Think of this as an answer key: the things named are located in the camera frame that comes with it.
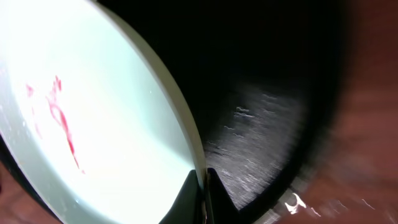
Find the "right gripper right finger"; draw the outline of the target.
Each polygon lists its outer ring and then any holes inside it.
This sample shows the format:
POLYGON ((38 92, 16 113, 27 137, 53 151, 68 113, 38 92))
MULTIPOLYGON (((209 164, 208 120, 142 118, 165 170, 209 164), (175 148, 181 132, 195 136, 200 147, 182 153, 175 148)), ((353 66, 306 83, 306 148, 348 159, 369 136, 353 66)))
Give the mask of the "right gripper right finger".
POLYGON ((208 223, 239 223, 239 212, 213 168, 208 168, 206 174, 206 211, 208 223))

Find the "light blue plate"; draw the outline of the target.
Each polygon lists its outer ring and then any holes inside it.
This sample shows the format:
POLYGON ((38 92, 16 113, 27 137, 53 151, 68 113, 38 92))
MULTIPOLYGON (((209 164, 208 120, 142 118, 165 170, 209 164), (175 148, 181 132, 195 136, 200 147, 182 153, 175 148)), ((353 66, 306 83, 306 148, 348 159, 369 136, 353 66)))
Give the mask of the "light blue plate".
MULTIPOLYGON (((160 223, 206 163, 149 44, 96 1, 1 2, 1 137, 63 223, 160 223)), ((203 196, 203 223, 206 220, 203 196)))

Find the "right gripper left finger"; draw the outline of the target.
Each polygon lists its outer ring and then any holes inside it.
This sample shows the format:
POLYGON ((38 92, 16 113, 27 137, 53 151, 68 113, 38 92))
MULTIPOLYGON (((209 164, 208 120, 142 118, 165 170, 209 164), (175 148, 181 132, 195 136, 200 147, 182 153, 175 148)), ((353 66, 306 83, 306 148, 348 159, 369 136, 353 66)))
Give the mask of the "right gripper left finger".
POLYGON ((180 189, 171 209, 160 224, 202 224, 203 196, 197 173, 191 170, 180 189))

